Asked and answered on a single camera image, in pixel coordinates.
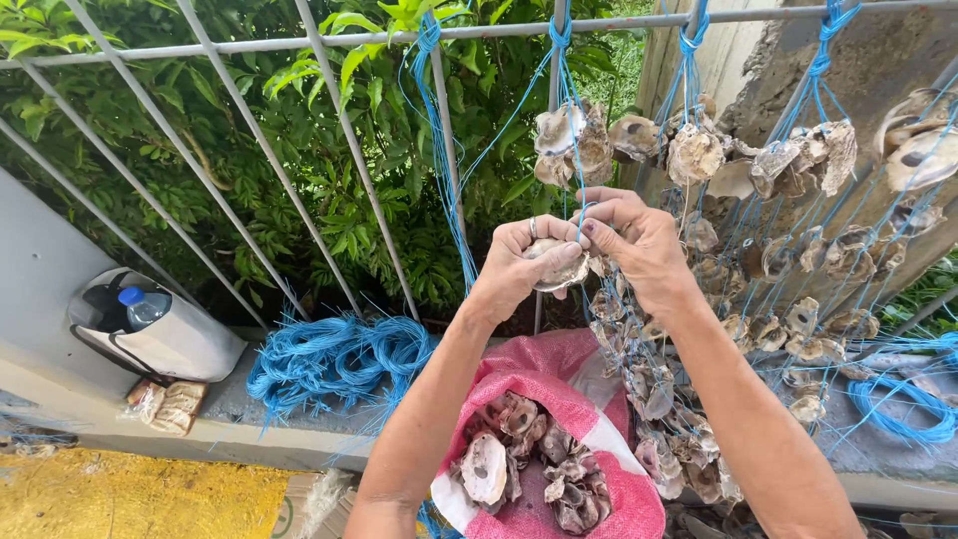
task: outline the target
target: metal railing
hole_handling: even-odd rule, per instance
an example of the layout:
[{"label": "metal railing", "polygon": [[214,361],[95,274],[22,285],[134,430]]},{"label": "metal railing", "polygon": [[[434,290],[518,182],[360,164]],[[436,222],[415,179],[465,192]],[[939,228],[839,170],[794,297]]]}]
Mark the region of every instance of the metal railing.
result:
[{"label": "metal railing", "polygon": [[[303,219],[304,223],[309,230],[309,234],[312,237],[313,241],[319,246],[320,251],[323,253],[323,256],[326,258],[327,263],[329,263],[333,274],[335,275],[336,281],[339,283],[339,286],[342,287],[343,292],[346,294],[347,298],[350,301],[353,309],[359,314],[359,308],[356,304],[355,297],[353,292],[350,290],[349,285],[346,283],[345,278],[342,275],[342,272],[339,270],[339,267],[336,265],[333,260],[329,249],[327,248],[325,242],[322,239],[321,232],[317,227],[316,223],[312,220],[306,207],[303,205],[302,201],[299,198],[299,195],[296,192],[295,187],[292,182],[289,180],[288,175],[286,174],[283,164],[277,158],[276,154],[273,152],[272,148],[269,146],[269,142],[266,140],[265,136],[260,129],[258,122],[256,121],[255,116],[250,110],[249,106],[246,104],[245,100],[242,97],[239,89],[236,84],[233,82],[232,78],[229,76],[229,73],[226,70],[226,66],[223,64],[220,55],[229,55],[241,52],[264,52],[264,51],[281,51],[281,50],[290,50],[290,49],[301,49],[301,48],[311,48],[313,53],[316,56],[316,59],[320,65],[322,72],[322,77],[324,79],[324,86],[329,90],[333,105],[335,106],[336,113],[339,116],[339,122],[342,125],[343,131],[346,134],[346,139],[350,147],[350,151],[353,155],[356,169],[359,172],[360,178],[362,179],[363,186],[365,187],[366,193],[369,196],[370,203],[373,206],[373,211],[376,214],[376,221],[379,225],[379,229],[382,233],[383,240],[387,246],[390,257],[392,259],[393,265],[396,269],[399,281],[402,285],[403,294],[405,295],[406,302],[409,307],[410,314],[412,317],[419,321],[419,313],[416,310],[415,301],[413,298],[412,291],[409,287],[409,283],[406,280],[405,273],[402,268],[402,263],[399,259],[399,255],[396,250],[396,244],[393,241],[392,235],[389,232],[389,228],[386,223],[385,216],[383,215],[382,208],[379,205],[378,198],[376,197],[376,191],[373,186],[372,179],[370,178],[369,168],[367,167],[365,158],[362,155],[362,151],[359,147],[359,142],[356,139],[355,131],[350,122],[349,115],[346,114],[345,110],[340,108],[339,101],[339,85],[336,83],[335,75],[333,74],[332,68],[330,66],[329,59],[327,58],[325,48],[326,47],[340,47],[340,46],[353,46],[363,43],[409,43],[417,39],[418,33],[416,32],[396,32],[392,36],[388,36],[386,33],[367,33],[367,34],[352,34],[352,35],[320,35],[316,26],[316,22],[313,19],[312,12],[309,10],[307,0],[295,0],[296,7],[299,10],[300,17],[303,21],[304,27],[306,28],[306,37],[293,37],[293,38],[278,38],[278,39],[258,39],[258,40],[248,40],[248,41],[234,41],[226,43],[214,43],[210,37],[207,35],[206,30],[203,28],[201,22],[199,21],[194,8],[192,7],[189,0],[176,0],[179,9],[182,11],[183,16],[186,21],[189,23],[191,30],[193,31],[196,39],[199,41],[199,44],[193,45],[175,45],[169,47],[152,47],[152,48],[141,48],[141,49],[130,49],[130,50],[117,50],[113,45],[106,39],[103,35],[103,32],[96,25],[96,23],[90,18],[89,14],[80,4],[80,0],[64,0],[69,8],[73,11],[74,15],[77,17],[80,24],[89,33],[93,36],[94,40],[97,42],[97,45],[100,47],[101,52],[93,54],[70,54],[70,55],[60,55],[52,57],[42,57],[42,58],[23,58],[23,59],[0,59],[0,69],[23,69],[26,73],[33,79],[43,91],[54,99],[57,106],[63,111],[63,113],[74,123],[80,132],[86,136],[87,139],[93,143],[94,147],[100,151],[103,156],[117,169],[121,176],[123,176],[130,185],[139,193],[159,215],[162,217],[187,243],[187,246],[202,260],[210,271],[213,272],[214,276],[225,286],[230,294],[237,299],[237,301],[242,305],[242,307],[262,326],[266,327],[266,324],[262,318],[256,313],[256,311],[249,305],[249,303],[243,299],[243,297],[237,292],[229,280],[226,278],[223,273],[217,269],[213,261],[203,252],[193,239],[187,234],[183,227],[176,222],[176,220],[171,216],[171,214],[159,203],[159,201],[146,189],[146,187],[136,178],[136,176],[124,165],[123,161],[118,158],[118,156],[111,151],[101,140],[99,136],[90,128],[90,126],[80,117],[77,112],[56,92],[53,85],[50,84],[46,79],[40,75],[38,67],[46,66],[56,66],[56,65],[69,65],[69,64],[82,64],[82,63],[96,63],[96,62],[110,62],[113,64],[113,67],[119,72],[120,76],[126,81],[130,89],[136,95],[137,99],[143,105],[144,109],[149,113],[153,118],[153,121],[157,126],[166,134],[166,136],[171,140],[173,145],[182,155],[184,161],[190,166],[193,172],[196,174],[196,177],[203,183],[207,188],[213,198],[216,200],[219,207],[223,210],[227,218],[242,236],[243,240],[249,244],[253,253],[262,263],[263,267],[270,274],[273,280],[276,282],[277,286],[285,296],[292,302],[293,306],[300,313],[300,315],[306,319],[308,318],[308,313],[300,305],[297,297],[293,294],[292,290],[289,289],[283,277],[276,271],[272,263],[268,260],[265,253],[257,245],[255,239],[252,237],[250,232],[246,229],[245,225],[242,223],[240,218],[236,215],[232,208],[230,208],[226,199],[219,192],[215,184],[210,180],[204,171],[203,167],[196,161],[193,154],[190,152],[188,147],[183,143],[183,140],[180,138],[179,133],[172,127],[170,122],[163,116],[163,113],[159,110],[153,100],[150,98],[147,91],[142,85],[133,77],[130,73],[129,68],[125,65],[126,61],[135,60],[135,59],[160,59],[160,58],[178,58],[178,57],[194,57],[194,56],[206,56],[212,63],[214,68],[217,71],[220,79],[223,84],[226,86],[227,91],[232,97],[235,105],[239,109],[240,113],[243,116],[243,119],[246,121],[246,124],[249,126],[257,142],[260,144],[263,153],[266,156],[266,159],[269,161],[270,165],[273,168],[273,171],[276,173],[277,178],[282,182],[285,187],[286,193],[289,195],[291,201],[296,207],[296,210],[299,212],[300,217]],[[595,31],[609,31],[609,30],[622,30],[622,29],[633,29],[633,28],[652,28],[652,27],[678,27],[685,26],[688,24],[688,28],[694,30],[696,24],[696,14],[698,12],[698,0],[693,2],[692,8],[689,12],[684,13],[673,13],[673,14],[663,14],[663,15],[648,15],[648,16],[638,16],[638,17],[620,17],[620,18],[607,18],[607,19],[584,19],[584,20],[572,20],[565,21],[563,20],[563,15],[565,12],[565,2],[567,0],[557,0],[555,5],[555,21],[557,28],[562,29],[566,23],[572,25],[572,32],[595,32]],[[868,3],[861,7],[863,13],[908,13],[908,12],[920,12],[928,10],[937,10],[937,11],[956,11],[958,10],[958,1],[956,0],[931,0],[926,2],[911,2],[911,1],[890,1],[890,2],[874,2]],[[765,21],[765,20],[787,20],[787,19],[821,19],[828,15],[828,11],[825,6],[809,6],[809,7],[796,7],[796,8],[769,8],[769,9],[757,9],[757,10],[736,10],[736,11],[726,11],[726,12],[710,12],[711,24],[722,24],[730,22],[743,22],[743,21]],[[442,29],[440,32],[440,40],[442,39],[464,39],[464,38],[489,38],[489,37],[500,37],[500,36],[509,36],[509,35],[547,35],[549,32],[549,23],[524,23],[524,24],[505,24],[505,25],[494,25],[494,26],[474,26],[474,27],[459,27],[459,28],[447,28]],[[441,47],[435,48],[431,53],[431,61],[433,65],[433,74],[436,84],[436,95],[439,102],[440,116],[442,118],[443,124],[443,136],[446,152],[450,156],[454,156],[454,142],[453,142],[453,133],[451,128],[451,120],[449,116],[448,103],[446,99],[445,92],[445,81],[442,77],[441,66]],[[549,109],[555,110],[557,108],[557,77],[559,70],[557,69],[558,57],[553,56],[553,64],[550,73],[549,81]],[[789,105],[793,105],[797,97],[793,96],[792,100],[789,102]],[[783,117],[789,113],[789,109],[786,108],[783,110]],[[97,218],[103,221],[110,230],[112,230],[117,236],[130,248],[133,249],[144,261],[147,262],[157,274],[159,274],[163,279],[167,280],[171,286],[181,293],[185,298],[190,300],[193,304],[197,305],[197,302],[193,297],[172,278],[163,268],[161,268],[156,261],[149,257],[139,246],[137,246],[126,234],[120,229],[120,227],[111,221],[104,213],[101,211],[95,204],[93,204],[89,199],[87,199],[76,186],[70,183],[70,181],[54,167],[49,161],[47,161],[40,152],[34,148],[30,143],[23,139],[17,132],[6,122],[0,119],[0,130],[2,130],[11,141],[19,147],[24,153],[29,155],[33,160],[35,160],[48,174],[50,174],[57,182],[59,182],[68,192],[70,192],[74,197],[76,197],[80,203],[86,206]],[[457,193],[457,209],[459,214],[458,226],[463,236],[466,234],[466,224],[464,222],[463,211],[462,211],[462,199],[461,193],[459,193],[459,175],[456,168],[456,163],[454,158],[450,158],[450,181],[452,182],[454,192]],[[535,332],[538,333],[540,326],[541,318],[541,305],[542,297],[541,294],[537,295],[536,298],[536,325]]]}]

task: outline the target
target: branch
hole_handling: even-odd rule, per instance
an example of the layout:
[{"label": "branch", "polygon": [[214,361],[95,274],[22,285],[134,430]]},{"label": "branch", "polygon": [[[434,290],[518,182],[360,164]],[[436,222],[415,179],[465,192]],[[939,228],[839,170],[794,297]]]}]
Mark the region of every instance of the branch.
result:
[{"label": "branch", "polygon": [[186,138],[186,141],[190,143],[190,146],[193,147],[196,157],[199,158],[199,164],[203,166],[203,172],[206,173],[206,176],[209,177],[210,181],[212,181],[220,191],[232,191],[232,183],[223,183],[217,178],[217,175],[213,174],[213,167],[210,165],[210,159],[206,156],[206,153],[203,152],[203,149],[199,147],[199,144],[196,142],[193,134],[187,129],[181,129],[180,134],[183,135],[183,137]]}]

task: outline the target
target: yellow ground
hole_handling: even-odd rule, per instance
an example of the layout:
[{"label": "yellow ground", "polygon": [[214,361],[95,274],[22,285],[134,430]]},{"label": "yellow ground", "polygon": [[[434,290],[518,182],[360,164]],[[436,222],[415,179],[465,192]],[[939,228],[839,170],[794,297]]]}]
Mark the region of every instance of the yellow ground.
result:
[{"label": "yellow ground", "polygon": [[0,456],[0,537],[268,539],[292,474],[83,449]]}]

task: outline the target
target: water bottle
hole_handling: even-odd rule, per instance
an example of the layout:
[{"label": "water bottle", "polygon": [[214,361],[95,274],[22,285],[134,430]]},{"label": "water bottle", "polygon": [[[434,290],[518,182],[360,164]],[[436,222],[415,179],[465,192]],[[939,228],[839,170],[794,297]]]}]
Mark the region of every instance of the water bottle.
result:
[{"label": "water bottle", "polygon": [[133,331],[142,331],[165,315],[172,305],[172,297],[166,293],[144,293],[137,287],[127,287],[117,298],[126,305],[126,318]]}]

